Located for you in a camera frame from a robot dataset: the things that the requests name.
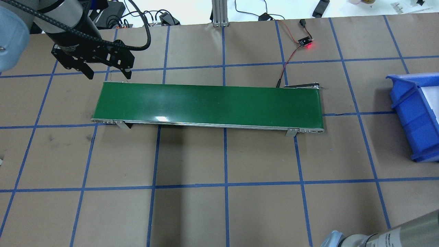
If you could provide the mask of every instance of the light blue cap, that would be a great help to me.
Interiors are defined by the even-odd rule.
[[[323,241],[322,245],[320,247],[337,247],[338,243],[340,243],[340,240],[343,237],[343,233],[332,231]]]
[[[29,43],[29,29],[16,14],[0,6],[0,72],[13,68]]]

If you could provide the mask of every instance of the metal bracket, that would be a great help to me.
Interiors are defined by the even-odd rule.
[[[212,0],[212,16],[214,27],[229,26],[229,19],[227,18],[227,0]]]
[[[295,137],[296,134],[297,134],[297,132],[299,132],[299,129],[296,129],[296,128],[290,128],[290,129],[287,130],[287,133],[285,134],[285,136],[288,136],[288,137]]]
[[[117,126],[119,126],[121,129],[131,129],[131,126],[133,125],[132,123],[126,124],[121,120],[115,120],[114,123],[117,124]]]

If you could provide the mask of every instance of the white floor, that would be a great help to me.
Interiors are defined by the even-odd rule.
[[[133,6],[128,4],[128,8],[134,11]],[[211,0],[168,0],[168,1],[141,1],[134,0],[138,7],[144,10],[166,9],[178,19],[182,25],[204,24],[209,23],[210,12],[212,10]],[[265,12],[263,0],[236,0],[237,9],[240,11],[250,12],[260,15]],[[283,15],[286,19],[313,18],[312,14],[319,3],[319,0],[266,0],[269,14]],[[395,15],[397,12],[392,7],[393,3],[400,3],[403,6],[404,13],[412,12],[418,9],[429,9],[417,12],[439,12],[438,0],[425,0],[423,7],[415,5],[416,0],[376,0],[374,4],[365,4],[363,2],[354,5],[348,0],[331,0],[323,17],[346,17],[346,16],[365,16],[365,15]],[[227,1],[228,18],[230,22],[247,22],[257,21],[258,18],[253,15],[242,14],[235,11],[234,0]],[[139,17],[127,16],[126,19],[134,27],[143,25]]]

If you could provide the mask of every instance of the green surface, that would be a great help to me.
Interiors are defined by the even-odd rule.
[[[93,119],[323,129],[312,88],[104,82]]]

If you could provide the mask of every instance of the red wire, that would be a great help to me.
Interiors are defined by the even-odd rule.
[[[285,71],[285,67],[287,66],[287,64],[290,62],[291,58],[293,58],[294,54],[296,53],[296,51],[300,48],[301,46],[298,46],[293,53],[291,54],[290,58],[288,58],[288,61],[285,63],[282,72],[281,72],[281,76],[279,77],[279,79],[282,79],[282,76],[284,75],[284,71]]]
[[[287,31],[290,34],[290,37],[293,39],[294,43],[298,44],[298,42],[293,38],[293,35],[291,34],[291,31],[288,28],[287,24],[285,24],[285,22],[283,22],[282,20],[278,20],[278,21],[280,21],[287,28]]]

